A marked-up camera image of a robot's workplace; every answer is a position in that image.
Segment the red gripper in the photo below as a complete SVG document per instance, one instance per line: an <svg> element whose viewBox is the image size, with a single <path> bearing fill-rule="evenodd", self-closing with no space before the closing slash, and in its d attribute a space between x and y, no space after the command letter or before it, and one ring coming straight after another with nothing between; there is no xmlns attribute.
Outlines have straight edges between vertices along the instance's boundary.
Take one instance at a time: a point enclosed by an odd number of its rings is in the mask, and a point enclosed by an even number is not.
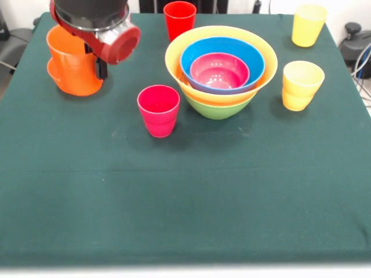
<svg viewBox="0 0 371 278"><path fill-rule="evenodd" d="M85 53L94 53L96 76L108 77L107 63L116 65L137 47L141 31L130 20L127 1L56 0L50 14L71 35L84 41Z"/></svg>

